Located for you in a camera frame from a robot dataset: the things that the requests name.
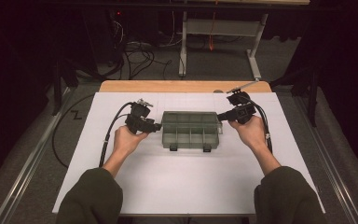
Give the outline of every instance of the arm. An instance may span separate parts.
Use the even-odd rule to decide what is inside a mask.
[[[245,124],[230,121],[241,141],[257,158],[265,175],[255,189],[258,224],[324,224],[316,193],[299,171],[279,164],[266,145],[263,121],[253,116]]]
[[[62,200],[56,223],[116,223],[123,192],[115,177],[124,160],[147,137],[127,126],[115,131],[113,153],[103,165],[86,171]]]

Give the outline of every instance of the person's right hand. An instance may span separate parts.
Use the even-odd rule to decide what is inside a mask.
[[[228,123],[237,130],[241,141],[250,149],[266,146],[264,124],[260,117],[252,116],[251,119],[244,124],[240,124],[237,121],[229,121]]]

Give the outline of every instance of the white tabletop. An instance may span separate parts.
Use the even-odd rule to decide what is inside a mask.
[[[273,153],[286,166],[297,169],[315,189],[275,93],[249,93],[268,117]],[[225,93],[96,93],[62,188],[54,205],[57,213],[66,192],[87,170],[98,166],[107,129],[127,102],[143,98],[154,105],[148,116],[161,122],[164,111],[232,109]],[[123,114],[129,113],[126,108]],[[113,130],[124,125],[119,119]],[[171,152],[161,144],[162,132],[151,133],[121,167],[117,182],[123,188],[125,215],[246,215],[254,214],[254,189],[263,173],[235,130],[223,122],[220,144],[211,153],[179,148]],[[113,147],[112,135],[106,158]]]

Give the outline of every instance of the dark green sleeve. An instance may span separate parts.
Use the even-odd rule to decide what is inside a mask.
[[[86,171],[62,200],[56,223],[116,223],[121,187],[103,168]]]
[[[266,175],[255,189],[257,224],[324,224],[315,191],[303,175],[280,167]]]

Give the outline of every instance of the green transparent box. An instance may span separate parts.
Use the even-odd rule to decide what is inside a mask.
[[[178,148],[217,148],[222,122],[215,112],[165,111],[162,115],[162,145],[171,151]]]

